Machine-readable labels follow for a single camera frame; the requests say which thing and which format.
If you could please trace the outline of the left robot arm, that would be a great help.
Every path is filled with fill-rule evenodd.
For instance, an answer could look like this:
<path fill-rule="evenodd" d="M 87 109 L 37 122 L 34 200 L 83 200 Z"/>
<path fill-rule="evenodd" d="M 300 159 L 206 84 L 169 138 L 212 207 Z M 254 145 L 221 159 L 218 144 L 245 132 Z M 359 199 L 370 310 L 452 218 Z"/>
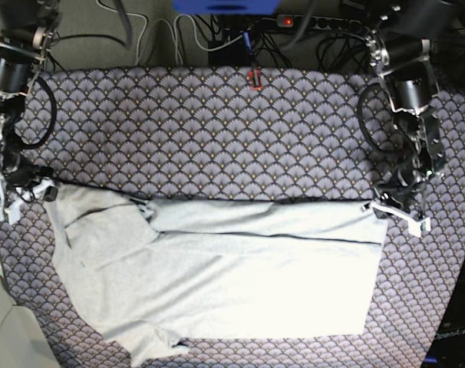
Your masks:
<path fill-rule="evenodd" d="M 425 199 L 427 184 L 441 176 L 447 164 L 440 138 L 440 121 L 431 106 L 439 86 L 430 62 L 431 43 L 465 8 L 465 1 L 370 1 L 364 42 L 378 78 L 364 92 L 381 88 L 389 99 L 393 125 L 402 136 L 400 150 L 380 148 L 371 138 L 361 110 L 364 138 L 385 157 L 398 159 L 394 171 L 375 185 L 368 204 L 377 215 L 394 215 L 407 223 L 411 235 L 431 229 Z"/>

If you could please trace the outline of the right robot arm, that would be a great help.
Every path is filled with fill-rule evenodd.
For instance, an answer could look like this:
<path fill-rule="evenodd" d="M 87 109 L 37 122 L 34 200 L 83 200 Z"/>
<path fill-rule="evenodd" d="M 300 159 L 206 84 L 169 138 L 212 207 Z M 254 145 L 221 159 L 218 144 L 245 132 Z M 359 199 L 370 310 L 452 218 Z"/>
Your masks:
<path fill-rule="evenodd" d="M 53 170 L 22 153 L 43 146 L 54 131 L 57 103 L 40 71 L 60 22 L 57 1 L 0 1 L 0 220 L 10 224 L 21 218 L 22 204 L 52 202 L 58 194 Z M 50 120 L 39 141 L 26 143 L 15 126 L 35 85 L 48 95 Z"/>

